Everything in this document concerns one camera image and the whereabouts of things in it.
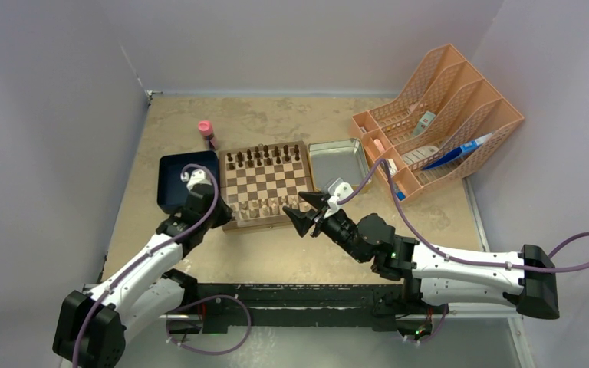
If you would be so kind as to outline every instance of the metal tray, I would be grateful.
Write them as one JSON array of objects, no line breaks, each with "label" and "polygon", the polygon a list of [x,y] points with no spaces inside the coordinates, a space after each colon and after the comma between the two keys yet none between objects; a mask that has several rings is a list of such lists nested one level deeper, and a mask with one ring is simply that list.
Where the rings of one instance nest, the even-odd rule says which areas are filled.
[{"label": "metal tray", "polygon": [[355,138],[309,144],[308,154],[315,190],[338,177],[355,189],[369,172],[362,143]]}]

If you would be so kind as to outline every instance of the wooden chessboard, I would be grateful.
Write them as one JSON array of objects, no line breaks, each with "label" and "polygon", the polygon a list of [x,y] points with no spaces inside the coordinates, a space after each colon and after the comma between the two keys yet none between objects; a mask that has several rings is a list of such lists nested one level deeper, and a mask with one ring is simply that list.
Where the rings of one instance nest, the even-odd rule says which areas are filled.
[{"label": "wooden chessboard", "polygon": [[[283,152],[286,145],[289,160],[285,159]],[[306,144],[299,141],[266,146],[270,160],[265,158],[262,149],[257,155],[255,146],[228,149],[218,153],[220,192],[234,211],[234,219],[224,225],[222,230],[287,225],[290,224],[290,219],[283,213],[282,206],[287,205],[301,211],[310,209],[309,204],[302,201],[297,194],[313,191]],[[299,150],[298,159],[295,155],[295,146]],[[274,156],[275,147],[280,150],[281,163],[277,163]],[[248,159],[247,150],[251,150],[252,159]],[[238,153],[243,155],[242,167],[239,167]]]}]

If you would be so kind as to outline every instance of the cable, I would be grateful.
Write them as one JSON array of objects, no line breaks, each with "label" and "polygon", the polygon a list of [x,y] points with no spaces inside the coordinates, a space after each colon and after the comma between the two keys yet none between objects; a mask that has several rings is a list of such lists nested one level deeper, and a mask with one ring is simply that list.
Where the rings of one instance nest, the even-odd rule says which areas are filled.
[{"label": "cable", "polygon": [[[219,197],[218,183],[216,181],[216,178],[213,176],[213,174],[211,174],[211,172],[209,171],[209,169],[207,169],[204,166],[196,165],[194,163],[190,163],[190,164],[184,166],[183,169],[182,169],[182,174],[186,170],[191,169],[191,168],[201,169],[209,177],[209,180],[211,181],[211,183],[213,185],[213,202],[211,202],[211,206],[209,207],[209,210],[206,211],[206,213],[204,214],[204,216],[202,216],[202,218],[200,220],[198,220],[198,222],[196,222],[193,226],[190,226],[188,229],[184,230],[183,232],[179,233],[178,235],[175,235],[174,237],[172,237],[172,238],[166,240],[165,242],[163,242],[163,243],[155,246],[154,248],[151,248],[150,249],[150,252],[149,252],[150,254],[154,254],[155,252],[159,251],[160,249],[163,249],[166,246],[171,245],[172,243],[175,243],[175,242],[183,239],[184,237],[186,237],[188,234],[190,234],[195,229],[197,229],[201,224],[203,224],[211,216],[211,214],[213,213],[213,210],[216,209],[216,205],[218,203],[218,197]],[[130,266],[128,268],[125,268],[120,273],[120,275],[112,281],[112,283],[110,284],[109,289],[106,290],[105,292],[103,292],[103,294],[101,296],[99,296],[98,299],[96,299],[96,301],[94,302],[94,305],[91,306],[91,309],[89,309],[89,311],[87,312],[87,316],[82,321],[82,325],[80,326],[80,330],[77,332],[77,336],[75,338],[75,345],[74,345],[74,349],[73,349],[73,354],[71,356],[71,366],[73,368],[78,368],[77,359],[78,359],[78,356],[79,356],[79,353],[80,353],[81,341],[82,341],[82,338],[84,337],[84,333],[87,331],[87,326],[89,325],[89,322],[91,322],[91,318],[93,318],[94,314],[96,313],[96,309],[98,309],[98,306],[103,302],[103,300],[105,299],[105,297],[109,293],[111,293],[114,290],[114,288],[116,286],[118,286],[118,284],[134,268],[138,267],[148,257],[150,257],[150,255],[148,253],[144,253],[139,258],[137,258],[132,264],[130,264]]]},{"label": "cable", "polygon": [[186,349],[186,350],[190,350],[194,353],[200,353],[200,354],[204,354],[204,355],[224,355],[227,353],[231,353],[234,350],[237,350],[239,347],[241,347],[245,341],[247,340],[247,338],[249,337],[249,333],[252,332],[252,318],[249,315],[249,309],[247,308],[246,305],[244,305],[241,301],[239,301],[238,299],[234,298],[234,297],[230,297],[229,295],[224,295],[224,294],[220,294],[220,295],[213,295],[212,297],[205,297],[203,299],[200,299],[198,301],[194,301],[191,304],[187,304],[183,307],[179,307],[175,310],[173,310],[173,312],[180,312],[180,311],[185,311],[188,310],[191,307],[194,307],[196,305],[200,305],[202,303],[205,303],[207,301],[212,301],[214,299],[229,299],[231,301],[236,302],[241,308],[242,310],[245,312],[245,316],[247,317],[247,330],[245,330],[245,335],[243,335],[242,339],[233,347],[228,348],[227,350],[220,350],[220,351],[209,351],[209,350],[202,350],[202,349],[198,349],[196,347],[190,347],[188,345],[185,345],[184,343],[180,343],[179,341],[177,341],[174,337],[170,336],[170,329],[168,328],[168,322],[166,322],[166,335],[168,335],[168,341],[170,341],[171,343],[174,343],[175,345],[177,345],[178,347],[181,347],[182,349]]},{"label": "cable", "polygon": [[[376,172],[376,169],[378,168],[378,166],[380,165],[384,165],[384,169],[383,171],[385,172],[385,175],[387,175],[387,182],[390,185],[390,193],[392,195],[392,198],[394,200],[394,205],[397,208],[397,211],[400,215],[400,217],[403,219],[403,222],[405,222],[405,225],[407,226],[407,228],[410,229],[410,231],[428,248],[430,248],[430,250],[432,250],[433,252],[437,253],[440,257],[445,258],[445,259],[449,259],[450,261],[455,261],[457,263],[461,263],[464,265],[469,265],[469,266],[485,266],[485,267],[501,267],[501,268],[508,268],[509,265],[506,263],[501,263],[501,262],[482,262],[482,261],[470,261],[468,259],[463,259],[463,258],[457,258],[457,257],[453,257],[453,256],[448,256],[447,253],[444,253],[443,251],[440,251],[439,249],[437,249],[436,247],[434,247],[426,238],[423,237],[423,235],[421,235],[413,226],[412,223],[410,222],[410,220],[407,219],[407,217],[405,216],[405,214],[403,213],[403,209],[400,207],[400,201],[398,200],[397,196],[396,196],[396,190],[394,189],[394,182],[392,180],[392,176],[390,174],[389,171],[389,165],[387,164],[387,161],[385,159],[378,159],[375,163],[373,163],[373,166],[371,167],[371,170],[369,170],[369,173],[367,174],[367,176],[364,177],[363,181],[360,183],[360,185],[356,188],[356,190],[354,190],[353,193],[351,193],[346,199],[338,201],[337,204],[338,205],[343,205],[346,202],[349,202],[350,200],[352,200],[353,197],[355,197],[360,190],[362,190],[362,188],[367,184],[367,181],[371,178],[371,176],[373,175],[373,173]],[[548,255],[549,258],[552,258],[554,255],[556,255],[561,249],[563,249],[563,247],[565,247],[566,245],[572,243],[573,241],[579,239],[579,238],[583,238],[589,236],[589,232],[581,232],[579,234],[576,235],[572,235],[570,238],[565,239],[561,244],[557,245],[556,248],[554,248],[550,254]],[[575,271],[581,271],[581,270],[585,270],[587,268],[589,268],[589,262],[583,263],[583,264],[579,264],[576,266],[570,266],[570,267],[562,267],[562,268],[541,268],[541,267],[535,267],[535,266],[526,266],[523,264],[511,264],[511,268],[516,268],[516,269],[521,269],[524,271],[533,271],[533,272],[540,272],[543,274],[557,274],[557,273],[562,273],[562,272],[575,272]]]}]

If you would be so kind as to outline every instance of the beige table surface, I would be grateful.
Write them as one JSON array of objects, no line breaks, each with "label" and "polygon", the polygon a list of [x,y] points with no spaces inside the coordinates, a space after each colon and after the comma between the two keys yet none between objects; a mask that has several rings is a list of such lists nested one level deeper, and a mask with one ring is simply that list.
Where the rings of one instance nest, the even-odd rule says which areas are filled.
[{"label": "beige table surface", "polygon": [[[222,98],[155,96],[134,160],[110,243],[104,278],[130,260],[166,215],[156,204],[158,162],[162,156],[203,150],[196,124],[211,120],[222,149],[303,140],[348,138],[355,113],[380,106],[380,98]],[[357,222],[378,213],[411,235],[382,183],[345,205]],[[452,248],[480,250],[479,235],[461,181],[403,207],[428,240]],[[251,232],[209,231],[204,242],[176,268],[200,282],[386,284],[327,238],[299,238],[291,226]]]}]

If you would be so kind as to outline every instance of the blue pen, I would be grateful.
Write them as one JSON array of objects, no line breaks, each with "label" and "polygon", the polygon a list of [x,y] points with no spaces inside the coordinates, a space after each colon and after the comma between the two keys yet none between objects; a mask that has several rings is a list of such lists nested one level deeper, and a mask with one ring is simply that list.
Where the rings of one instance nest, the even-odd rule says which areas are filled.
[{"label": "blue pen", "polygon": [[438,159],[434,163],[431,163],[428,166],[424,167],[422,170],[433,169],[437,166],[441,166],[441,165],[449,163],[455,159],[458,159],[459,157],[464,157],[464,156],[468,155],[469,153],[477,150],[477,148],[480,147],[482,144],[484,144],[484,142],[486,142],[489,138],[491,138],[492,135],[493,135],[493,133],[489,133],[489,134],[481,136],[475,140],[472,140],[468,143],[464,143],[461,146],[448,152],[446,155],[444,155],[442,158]]}]

